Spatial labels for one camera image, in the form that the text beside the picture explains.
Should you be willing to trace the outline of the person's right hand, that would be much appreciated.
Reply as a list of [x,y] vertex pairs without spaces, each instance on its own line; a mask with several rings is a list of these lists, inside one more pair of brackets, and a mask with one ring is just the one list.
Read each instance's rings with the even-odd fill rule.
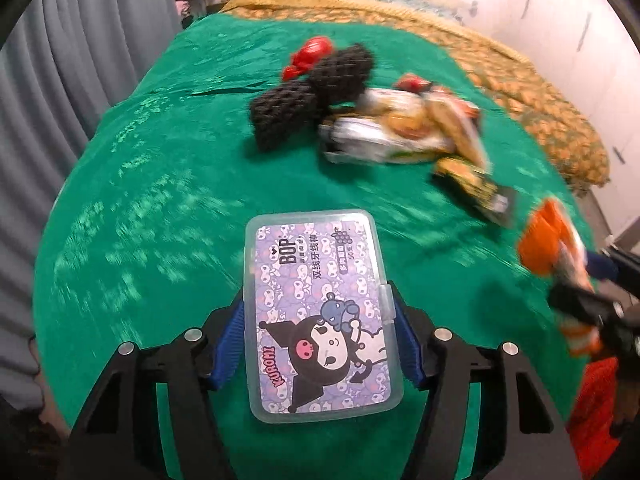
[[610,435],[614,439],[623,437],[639,413],[640,384],[619,379],[617,381],[613,422]]

